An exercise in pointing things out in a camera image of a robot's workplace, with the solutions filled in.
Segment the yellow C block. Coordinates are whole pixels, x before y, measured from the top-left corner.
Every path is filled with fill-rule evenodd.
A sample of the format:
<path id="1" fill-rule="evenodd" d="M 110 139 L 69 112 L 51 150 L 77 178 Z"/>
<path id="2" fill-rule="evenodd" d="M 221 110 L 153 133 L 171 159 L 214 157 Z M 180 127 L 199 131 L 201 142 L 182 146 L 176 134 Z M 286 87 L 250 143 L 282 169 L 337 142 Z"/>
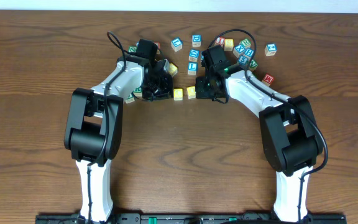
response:
<path id="1" fill-rule="evenodd" d="M 182 88 L 174 88 L 173 89 L 173 99 L 175 101 L 181 101 L 183 99 L 183 89 Z"/>

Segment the yellow O block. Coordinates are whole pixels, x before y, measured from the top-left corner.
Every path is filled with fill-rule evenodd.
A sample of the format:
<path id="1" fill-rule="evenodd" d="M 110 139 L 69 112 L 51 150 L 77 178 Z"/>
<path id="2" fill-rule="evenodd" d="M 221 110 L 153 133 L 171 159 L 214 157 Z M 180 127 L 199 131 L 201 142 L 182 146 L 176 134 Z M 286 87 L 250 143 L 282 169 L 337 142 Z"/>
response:
<path id="1" fill-rule="evenodd" d="M 187 92 L 187 96 L 188 99 L 193 99 L 196 98 L 196 90 L 195 90 L 195 86 L 189 86 L 186 88 L 186 92 Z"/>

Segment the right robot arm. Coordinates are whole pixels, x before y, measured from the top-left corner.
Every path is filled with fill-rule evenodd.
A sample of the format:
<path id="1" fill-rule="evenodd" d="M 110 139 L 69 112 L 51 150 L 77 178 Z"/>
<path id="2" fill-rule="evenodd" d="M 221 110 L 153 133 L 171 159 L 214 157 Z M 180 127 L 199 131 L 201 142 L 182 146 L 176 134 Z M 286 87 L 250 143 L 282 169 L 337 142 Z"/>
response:
<path id="1" fill-rule="evenodd" d="M 309 176 L 324 167 L 315 167 L 316 159 L 328 151 L 308 99 L 278 93 L 241 65 L 210 67 L 196 77 L 195 91 L 199 99 L 237 100 L 258 117 L 263 151 L 276 171 L 274 213 L 282 222 L 303 221 Z"/>

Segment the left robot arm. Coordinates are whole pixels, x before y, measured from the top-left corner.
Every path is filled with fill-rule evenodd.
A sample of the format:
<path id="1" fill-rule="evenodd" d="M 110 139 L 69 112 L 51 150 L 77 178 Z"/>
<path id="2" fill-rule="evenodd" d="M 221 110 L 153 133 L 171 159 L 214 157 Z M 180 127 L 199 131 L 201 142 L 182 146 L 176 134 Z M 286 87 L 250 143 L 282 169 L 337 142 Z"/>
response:
<path id="1" fill-rule="evenodd" d="M 64 145 L 81 178 L 82 207 L 78 223 L 106 223 L 113 209 L 111 162 L 121 144 L 124 101 L 137 88 L 152 100 L 172 96 L 168 60 L 151 61 L 135 55 L 117 60 L 100 84 L 77 88 L 70 101 Z"/>

